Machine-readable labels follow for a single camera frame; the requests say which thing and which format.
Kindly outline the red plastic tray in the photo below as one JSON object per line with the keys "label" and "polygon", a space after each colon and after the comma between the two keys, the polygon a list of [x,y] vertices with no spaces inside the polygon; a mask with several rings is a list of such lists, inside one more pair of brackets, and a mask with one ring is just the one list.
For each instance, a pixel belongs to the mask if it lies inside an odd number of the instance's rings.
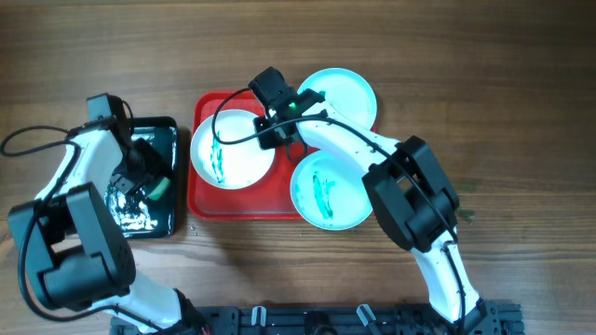
{"label": "red plastic tray", "polygon": [[[199,125],[213,115],[216,107],[233,90],[213,90],[201,96],[195,105],[193,135]],[[263,106],[250,92],[244,92],[226,103],[226,109],[240,109],[264,116]],[[195,170],[190,149],[187,182],[187,206],[199,218],[211,221],[301,220],[291,201],[291,175],[298,163],[291,162],[283,147],[275,149],[271,168],[256,183],[238,190],[210,185]]]}

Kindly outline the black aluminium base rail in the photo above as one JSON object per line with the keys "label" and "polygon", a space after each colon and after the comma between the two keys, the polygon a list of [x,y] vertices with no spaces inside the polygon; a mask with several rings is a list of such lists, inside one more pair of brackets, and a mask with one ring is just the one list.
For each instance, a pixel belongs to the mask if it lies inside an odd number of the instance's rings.
{"label": "black aluminium base rail", "polygon": [[[428,304],[399,304],[374,308],[362,304],[350,308],[282,309],[256,306],[202,307],[213,334],[304,335],[308,315],[322,313],[341,334],[456,334],[456,326],[443,320]],[[465,317],[467,334],[524,335],[525,325],[519,304],[483,301]]]}

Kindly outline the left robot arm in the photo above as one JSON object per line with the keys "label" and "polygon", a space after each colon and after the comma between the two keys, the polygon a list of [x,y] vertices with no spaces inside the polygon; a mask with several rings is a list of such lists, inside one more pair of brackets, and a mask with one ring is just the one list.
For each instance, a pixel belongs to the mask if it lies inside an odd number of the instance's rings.
{"label": "left robot arm", "polygon": [[34,200],[13,207],[8,226],[19,252],[20,294],[37,316],[72,322],[107,313],[141,334],[210,334],[208,319],[178,289],[137,272],[132,250],[104,196],[109,187],[133,204],[155,202],[178,180],[173,163],[135,139],[121,98],[87,99],[87,123],[66,130],[65,156]]}

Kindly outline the white plate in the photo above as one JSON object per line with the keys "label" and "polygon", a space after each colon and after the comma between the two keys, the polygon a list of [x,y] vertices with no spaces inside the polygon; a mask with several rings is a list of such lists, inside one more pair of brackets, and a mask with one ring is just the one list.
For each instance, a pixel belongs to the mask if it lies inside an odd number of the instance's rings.
{"label": "white plate", "polygon": [[[256,114],[232,109],[219,112],[216,135],[222,141],[238,140],[255,133]],[[217,141],[211,131],[213,116],[195,130],[190,158],[196,174],[206,183],[225,190],[246,188],[259,181],[272,167],[274,149],[263,150],[256,139],[226,145]]]}

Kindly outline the black water tray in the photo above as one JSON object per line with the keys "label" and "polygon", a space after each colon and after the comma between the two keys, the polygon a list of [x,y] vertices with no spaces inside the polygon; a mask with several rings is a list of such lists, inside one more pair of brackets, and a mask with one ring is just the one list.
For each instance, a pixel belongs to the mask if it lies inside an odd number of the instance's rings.
{"label": "black water tray", "polygon": [[168,237],[173,234],[176,224],[180,142],[178,127],[176,122],[167,116],[136,118],[132,125],[132,139],[147,141],[171,168],[170,184],[157,200],[148,197],[148,188],[141,188],[133,195],[126,195],[113,184],[109,184],[104,194],[104,202],[126,238]]}

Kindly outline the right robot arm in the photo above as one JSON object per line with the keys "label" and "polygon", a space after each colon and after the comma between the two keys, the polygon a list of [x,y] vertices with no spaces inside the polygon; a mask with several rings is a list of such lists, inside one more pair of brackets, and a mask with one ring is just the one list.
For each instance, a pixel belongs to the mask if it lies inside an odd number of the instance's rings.
{"label": "right robot arm", "polygon": [[481,322],[482,299],[459,252],[459,198],[427,143],[416,136],[399,141],[372,132],[324,94],[290,87],[274,67],[256,75],[248,88],[270,118],[262,135],[301,140],[357,174],[382,230],[413,254],[431,308],[461,333],[471,332]]}

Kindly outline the mint plate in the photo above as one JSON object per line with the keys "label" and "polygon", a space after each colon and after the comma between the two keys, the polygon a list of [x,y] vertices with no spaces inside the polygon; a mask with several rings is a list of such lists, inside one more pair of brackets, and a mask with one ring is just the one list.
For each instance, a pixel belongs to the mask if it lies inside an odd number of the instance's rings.
{"label": "mint plate", "polygon": [[323,230],[351,229],[373,213],[361,177],[322,151],[297,165],[291,175],[290,196],[297,212]]}
{"label": "mint plate", "polygon": [[298,92],[308,88],[324,95],[326,101],[354,123],[373,128],[377,99],[373,88],[361,75],[344,68],[327,68],[308,76]]}

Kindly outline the green scrub sponge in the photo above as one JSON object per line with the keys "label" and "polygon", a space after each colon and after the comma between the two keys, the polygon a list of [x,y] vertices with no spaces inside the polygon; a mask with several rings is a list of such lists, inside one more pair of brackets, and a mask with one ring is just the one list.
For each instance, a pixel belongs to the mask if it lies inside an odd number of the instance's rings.
{"label": "green scrub sponge", "polygon": [[162,177],[146,187],[146,197],[152,201],[157,201],[170,187],[171,181],[167,177]]}

